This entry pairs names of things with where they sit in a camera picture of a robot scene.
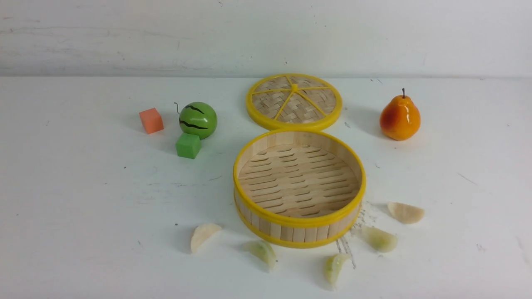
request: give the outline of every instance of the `orange cube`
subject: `orange cube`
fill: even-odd
[[[139,112],[140,120],[146,130],[146,133],[151,134],[164,129],[163,119],[157,109],[151,108],[143,112]]]

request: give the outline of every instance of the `green cube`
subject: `green cube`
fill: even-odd
[[[183,133],[177,140],[177,155],[189,159],[194,159],[201,149],[201,141],[198,135]]]

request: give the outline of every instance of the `yellow rim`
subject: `yellow rim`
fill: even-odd
[[[298,248],[298,249],[320,247],[320,246],[327,245],[329,243],[332,243],[332,242],[340,239],[355,224],[356,220],[359,217],[360,210],[362,209],[362,207],[359,208],[359,211],[356,213],[355,219],[353,219],[353,221],[344,230],[342,230],[341,232],[337,233],[336,235],[334,235],[334,236],[332,236],[330,238],[327,238],[325,240],[316,241],[316,242],[291,242],[291,241],[285,241],[285,240],[281,240],[281,239],[277,239],[277,238],[273,238],[271,236],[268,236],[265,233],[263,233],[260,230],[258,230],[253,225],[251,225],[251,223],[247,222],[247,220],[244,217],[244,215],[242,215],[242,212],[240,212],[240,209],[238,208],[238,205],[236,203],[236,198],[233,197],[233,199],[235,201],[236,211],[238,212],[238,216],[240,216],[240,219],[242,219],[242,222],[247,226],[248,229],[250,229],[250,231],[252,233],[256,234],[260,238],[262,238],[262,239],[264,239],[264,240],[266,240],[266,241],[268,241],[268,242],[270,242],[272,244],[277,244],[277,245],[283,246],[283,247]]]
[[[336,212],[333,212],[331,214],[325,215],[325,216],[320,216],[320,217],[315,217],[315,218],[291,218],[291,217],[287,217],[287,216],[277,215],[275,213],[272,213],[270,211],[267,211],[267,210],[261,208],[259,205],[254,203],[251,200],[251,198],[249,198],[244,193],[244,190],[242,189],[242,186],[240,185],[240,182],[238,181],[238,173],[237,173],[238,161],[240,161],[240,158],[242,158],[242,155],[244,154],[244,152],[250,146],[252,146],[255,142],[257,142],[259,139],[265,138],[265,137],[267,137],[269,135],[273,135],[273,134],[277,134],[277,133],[281,133],[281,132],[290,132],[290,131],[308,132],[308,133],[311,133],[311,134],[318,134],[318,135],[325,136],[327,138],[330,138],[330,139],[340,143],[342,146],[344,146],[349,151],[349,153],[351,153],[355,157],[357,163],[360,166],[362,182],[361,182],[360,190],[357,193],[357,195],[345,207],[341,208],[340,210],[338,210]],[[364,196],[365,185],[366,185],[366,182],[365,182],[365,171],[364,171],[364,167],[362,165],[362,161],[357,156],[357,154],[347,144],[345,144],[340,139],[338,139],[338,138],[336,138],[334,136],[331,136],[331,135],[329,135],[327,133],[320,132],[320,131],[308,131],[308,130],[305,130],[305,129],[279,129],[279,130],[274,130],[274,131],[270,131],[270,132],[264,133],[264,134],[256,137],[252,141],[250,141],[248,144],[246,144],[246,146],[244,146],[244,148],[240,151],[240,153],[238,153],[238,156],[236,158],[235,164],[233,166],[233,183],[235,184],[236,191],[238,192],[238,195],[242,199],[242,202],[244,203],[244,205],[246,205],[246,207],[250,211],[252,211],[256,215],[258,215],[259,217],[263,218],[264,220],[268,220],[270,222],[279,224],[281,226],[297,227],[297,228],[309,228],[309,227],[325,226],[325,225],[329,225],[329,224],[331,224],[333,222],[336,222],[336,221],[342,219],[343,217],[347,216],[362,201],[362,197]]]
[[[302,88],[302,90],[305,89],[330,89],[332,93],[336,97],[336,106],[333,109],[329,115],[325,115],[325,113],[314,103],[312,100],[310,100],[308,97],[304,96],[302,93],[300,93],[298,90],[292,90],[292,89],[274,89],[274,90],[268,90],[263,92],[254,92],[255,89],[257,89],[258,86],[263,84],[266,81],[269,81],[271,79],[279,78],[279,77],[286,77],[288,79],[288,82],[291,82],[288,76],[298,76],[298,77],[305,77],[309,79],[316,80],[322,84],[325,85],[325,87],[307,87]],[[260,94],[260,93],[269,93],[269,92],[280,92],[280,91],[286,91],[290,92],[288,97],[286,98],[285,102],[282,104],[281,108],[279,109],[279,112],[277,113],[276,117],[274,119],[268,118],[264,116],[262,113],[260,113],[255,106],[253,105],[253,95]],[[323,114],[325,117],[315,121],[315,122],[309,122],[309,123],[285,123],[277,121],[277,117],[281,114],[281,111],[285,108],[286,104],[290,100],[290,97],[294,95],[294,93],[300,95],[302,98],[304,98],[307,102],[309,102],[312,106],[318,110],[321,114]],[[312,131],[321,131],[328,127],[330,127],[333,123],[336,122],[336,120],[340,117],[340,113],[342,111],[342,97],[340,96],[340,93],[334,88],[329,82],[326,82],[320,78],[316,78],[313,76],[305,75],[305,74],[298,74],[298,73],[288,73],[288,74],[277,74],[275,76],[270,76],[267,78],[264,78],[260,80],[259,82],[255,83],[253,85],[246,96],[246,109],[247,113],[250,115],[251,119],[255,121],[259,126],[268,129],[268,130],[277,130],[277,129],[307,129]]]

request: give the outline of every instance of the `foam block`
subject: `foam block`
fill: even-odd
[[[201,141],[198,135],[183,133],[176,143],[177,155],[194,159],[201,149]]]
[[[146,130],[146,133],[151,134],[164,129],[163,119],[157,109],[151,108],[143,112],[139,112],[142,126]]]

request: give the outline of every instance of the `watermelon stem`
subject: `watermelon stem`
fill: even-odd
[[[176,105],[177,114],[181,114],[179,113],[179,105],[176,102],[174,102],[174,104]]]

